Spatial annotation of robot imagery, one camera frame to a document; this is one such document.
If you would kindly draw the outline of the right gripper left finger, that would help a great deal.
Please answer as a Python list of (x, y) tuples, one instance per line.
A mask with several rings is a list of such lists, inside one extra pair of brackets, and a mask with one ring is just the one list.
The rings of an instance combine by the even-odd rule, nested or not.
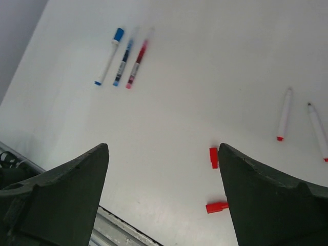
[(88, 245), (109, 164), (101, 143), (34, 175), (1, 169), (1, 245)]

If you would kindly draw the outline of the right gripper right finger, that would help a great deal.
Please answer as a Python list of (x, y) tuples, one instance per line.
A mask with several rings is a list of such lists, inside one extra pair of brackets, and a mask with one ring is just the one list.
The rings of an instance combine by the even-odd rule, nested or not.
[(239, 245), (327, 245), (327, 188), (256, 161), (228, 144), (219, 169)]

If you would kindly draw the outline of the red gel pen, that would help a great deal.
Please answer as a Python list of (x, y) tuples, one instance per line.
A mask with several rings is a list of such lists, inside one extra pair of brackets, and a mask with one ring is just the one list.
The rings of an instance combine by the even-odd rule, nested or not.
[(137, 56), (137, 59), (136, 59), (134, 65), (133, 65), (132, 71), (130, 73), (128, 82), (126, 84), (126, 88), (127, 89), (131, 89), (132, 88), (132, 85), (133, 85), (133, 82), (135, 80), (136, 74), (137, 74), (138, 69), (140, 67), (141, 61), (142, 61), (142, 59), (144, 57), (144, 54), (145, 54), (145, 52), (147, 50), (147, 47), (148, 47), (148, 44), (149, 44), (149, 40), (151, 39), (151, 36), (154, 33), (154, 30), (155, 30), (155, 28), (153, 28), (153, 27), (150, 28), (150, 30), (149, 30), (146, 38), (144, 39), (144, 41), (142, 43), (142, 47), (141, 47), (141, 49), (139, 51), (139, 54)]

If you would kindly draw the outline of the blue gel pen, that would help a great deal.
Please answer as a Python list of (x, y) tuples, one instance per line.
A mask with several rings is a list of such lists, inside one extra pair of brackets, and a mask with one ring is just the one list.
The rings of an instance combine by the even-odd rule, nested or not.
[(118, 71), (116, 73), (113, 86), (116, 86), (117, 87), (119, 85), (119, 82), (120, 82), (121, 77), (122, 77), (122, 75), (124, 73), (124, 70), (125, 70), (125, 67), (126, 67), (126, 64), (127, 64), (128, 58), (129, 58), (129, 55), (130, 55), (131, 50), (133, 48), (133, 45), (135, 43), (135, 38), (136, 38), (136, 36), (137, 36), (137, 34), (139, 32), (139, 29), (140, 29), (140, 27), (137, 26), (137, 27), (135, 27), (132, 30), (132, 33), (131, 33), (131, 35), (129, 37), (129, 41), (128, 41), (127, 47), (125, 49), (124, 55), (122, 57), (122, 60), (120, 62), (119, 68), (118, 68)]

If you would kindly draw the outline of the blue white marker pen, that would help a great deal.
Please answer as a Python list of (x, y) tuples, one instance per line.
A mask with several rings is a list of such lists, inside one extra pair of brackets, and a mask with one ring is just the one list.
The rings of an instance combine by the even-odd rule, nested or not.
[(125, 33), (124, 27), (118, 27), (116, 29), (115, 35), (111, 40), (112, 48), (111, 48), (110, 55), (106, 60), (105, 66), (103, 67), (100, 76), (98, 77), (98, 79), (94, 81), (95, 85), (101, 86), (103, 84), (124, 33)]

